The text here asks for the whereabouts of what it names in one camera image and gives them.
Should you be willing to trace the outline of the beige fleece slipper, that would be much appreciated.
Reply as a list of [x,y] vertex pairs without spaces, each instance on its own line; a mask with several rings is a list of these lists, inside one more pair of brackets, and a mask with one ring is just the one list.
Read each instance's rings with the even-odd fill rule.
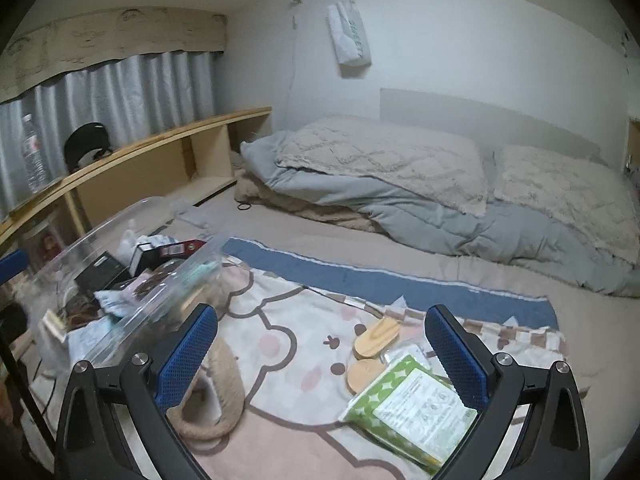
[[183,439],[220,439],[235,428],[244,411],[245,390],[236,357],[217,336],[177,406],[167,417]]

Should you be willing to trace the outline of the green dotted wipes pack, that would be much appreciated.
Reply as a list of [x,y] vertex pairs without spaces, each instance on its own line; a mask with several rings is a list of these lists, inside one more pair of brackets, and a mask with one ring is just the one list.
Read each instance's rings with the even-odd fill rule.
[[340,416],[430,471],[446,463],[475,419],[456,390],[409,353],[390,362]]

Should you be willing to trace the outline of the clear plastic storage bin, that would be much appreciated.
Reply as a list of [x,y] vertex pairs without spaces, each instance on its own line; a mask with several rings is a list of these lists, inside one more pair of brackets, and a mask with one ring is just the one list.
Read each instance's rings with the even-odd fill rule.
[[73,242],[22,291],[44,367],[110,366],[138,337],[186,318],[194,298],[214,304],[228,239],[201,209],[149,197]]

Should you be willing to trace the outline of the wooden comb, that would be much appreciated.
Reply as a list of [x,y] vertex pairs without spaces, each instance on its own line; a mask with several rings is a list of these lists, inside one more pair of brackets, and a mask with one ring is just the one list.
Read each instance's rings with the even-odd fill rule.
[[366,328],[355,341],[354,353],[357,359],[377,358],[399,337],[400,323],[394,318],[383,316],[378,322]]

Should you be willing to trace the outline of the grey blue duvet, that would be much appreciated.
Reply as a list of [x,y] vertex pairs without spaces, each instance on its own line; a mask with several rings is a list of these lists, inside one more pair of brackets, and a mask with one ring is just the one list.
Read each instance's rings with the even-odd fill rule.
[[375,178],[277,165],[284,132],[242,143],[238,200],[263,200],[320,221],[375,223],[400,244],[445,256],[520,266],[605,295],[636,298],[639,267],[594,247],[584,234],[535,209],[489,202],[482,218],[442,206]]

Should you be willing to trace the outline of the round wooden piece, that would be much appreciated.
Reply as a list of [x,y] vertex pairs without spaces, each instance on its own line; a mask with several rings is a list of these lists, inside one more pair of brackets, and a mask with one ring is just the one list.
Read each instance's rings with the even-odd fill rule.
[[362,393],[386,369],[386,364],[375,359],[357,360],[347,367],[346,386],[354,396]]

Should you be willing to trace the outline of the right beige pillow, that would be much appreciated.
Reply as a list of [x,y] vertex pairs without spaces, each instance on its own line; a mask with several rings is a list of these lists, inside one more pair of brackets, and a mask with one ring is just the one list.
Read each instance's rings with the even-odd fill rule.
[[542,148],[506,145],[497,156],[494,195],[571,226],[616,258],[638,261],[634,198],[623,178],[607,166]]

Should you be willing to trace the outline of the beige pillow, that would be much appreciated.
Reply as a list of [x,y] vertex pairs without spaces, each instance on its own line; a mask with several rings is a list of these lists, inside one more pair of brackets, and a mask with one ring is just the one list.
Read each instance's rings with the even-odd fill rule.
[[616,258],[638,261],[634,198],[623,178],[607,166],[542,148],[506,145],[497,156],[494,195],[571,226]]
[[334,115],[289,132],[280,167],[375,178],[482,218],[488,202],[480,149],[457,134]]

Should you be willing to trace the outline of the red small box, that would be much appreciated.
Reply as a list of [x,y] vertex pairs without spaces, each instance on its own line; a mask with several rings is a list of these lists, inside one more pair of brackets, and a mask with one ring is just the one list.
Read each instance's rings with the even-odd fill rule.
[[163,258],[189,258],[205,245],[204,240],[184,240],[160,246],[158,251]]

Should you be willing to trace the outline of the water bottle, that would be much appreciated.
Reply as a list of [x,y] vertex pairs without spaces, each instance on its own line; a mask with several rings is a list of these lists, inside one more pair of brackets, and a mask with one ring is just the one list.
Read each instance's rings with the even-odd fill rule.
[[31,114],[23,116],[22,124],[22,153],[27,172],[28,187],[30,192],[38,193],[48,184],[48,174],[41,154],[38,128]]

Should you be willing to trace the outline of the wooden side shelf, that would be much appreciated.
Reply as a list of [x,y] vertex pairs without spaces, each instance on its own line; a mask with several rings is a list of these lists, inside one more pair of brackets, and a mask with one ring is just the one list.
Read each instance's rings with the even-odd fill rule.
[[230,136],[269,122],[270,106],[248,108],[178,127],[120,148],[51,184],[1,223],[1,251],[47,208],[62,203],[75,233],[85,235],[142,198],[206,202],[235,184]]

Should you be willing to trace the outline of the black headphones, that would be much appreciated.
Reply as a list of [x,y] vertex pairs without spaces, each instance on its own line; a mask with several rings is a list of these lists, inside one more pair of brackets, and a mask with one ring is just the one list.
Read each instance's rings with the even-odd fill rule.
[[77,128],[63,146],[64,162],[67,172],[73,174],[80,169],[80,162],[91,154],[92,160],[111,155],[113,147],[107,128],[100,122],[88,122]]

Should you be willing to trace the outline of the left beige pillow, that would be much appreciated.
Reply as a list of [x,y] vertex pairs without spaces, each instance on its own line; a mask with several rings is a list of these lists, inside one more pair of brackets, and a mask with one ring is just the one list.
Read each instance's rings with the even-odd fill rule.
[[375,178],[482,218],[488,202],[480,149],[457,134],[334,115],[289,132],[280,167]]

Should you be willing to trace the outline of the grey curtain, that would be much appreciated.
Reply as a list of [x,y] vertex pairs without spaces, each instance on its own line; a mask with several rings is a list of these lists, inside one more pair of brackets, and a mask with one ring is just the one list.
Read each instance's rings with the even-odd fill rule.
[[114,148],[209,118],[218,113],[214,52],[167,52],[56,76],[1,104],[1,215],[32,191],[23,158],[23,118],[37,127],[40,154],[50,180],[66,176],[63,148],[89,122],[104,125]]

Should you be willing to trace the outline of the white hanging bag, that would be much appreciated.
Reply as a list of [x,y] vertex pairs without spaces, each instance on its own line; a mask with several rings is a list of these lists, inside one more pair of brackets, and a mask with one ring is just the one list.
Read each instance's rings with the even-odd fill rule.
[[326,18],[337,63],[348,67],[370,65],[371,51],[356,4],[351,1],[330,4]]

